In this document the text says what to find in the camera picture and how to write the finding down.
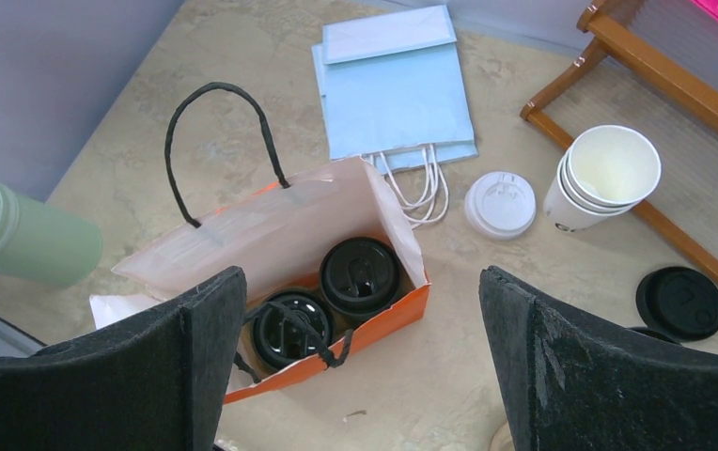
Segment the orange paper bag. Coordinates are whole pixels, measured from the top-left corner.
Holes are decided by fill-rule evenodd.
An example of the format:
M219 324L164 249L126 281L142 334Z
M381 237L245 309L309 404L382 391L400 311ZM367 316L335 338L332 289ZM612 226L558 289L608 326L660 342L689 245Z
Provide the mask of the orange paper bag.
M397 197L378 170L358 157L328 163L274 185L230 207L195 218L120 261L114 273L146 288L144 300L169 301L230 267L243 270L246 307L225 403L305 381L420 320L429 280L420 246ZM369 237L389 245L402 269L401 297L364 321L352 322L325 301L320 264L342 241ZM255 310L277 291L300 288L325 301L334 316L334 343L279 303L273 307L303 327L317 353L272 371L258 359L251 338Z

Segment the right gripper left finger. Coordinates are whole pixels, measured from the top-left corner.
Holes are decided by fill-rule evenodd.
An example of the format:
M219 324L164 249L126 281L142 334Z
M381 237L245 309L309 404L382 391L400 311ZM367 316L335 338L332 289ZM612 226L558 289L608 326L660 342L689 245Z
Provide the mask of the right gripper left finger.
M0 450L211 450L246 307L230 267L24 358L0 357Z

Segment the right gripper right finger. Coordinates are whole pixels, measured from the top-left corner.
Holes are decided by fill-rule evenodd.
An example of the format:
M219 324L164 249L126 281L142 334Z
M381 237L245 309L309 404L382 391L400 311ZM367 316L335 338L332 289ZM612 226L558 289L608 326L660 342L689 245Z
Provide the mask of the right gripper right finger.
M637 333L491 266L479 303L515 450L718 450L718 354Z

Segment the black cup lid front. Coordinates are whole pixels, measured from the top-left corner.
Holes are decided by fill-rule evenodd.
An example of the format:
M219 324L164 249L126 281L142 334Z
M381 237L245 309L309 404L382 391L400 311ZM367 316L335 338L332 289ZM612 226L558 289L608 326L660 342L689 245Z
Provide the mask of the black cup lid front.
M258 359L272 371L317 353L314 341L303 327L280 310L265 304L279 303L310 326L326 346L334 343L334 316L318 295L312 291L291 288L277 291L266 299L251 320L251 338Z

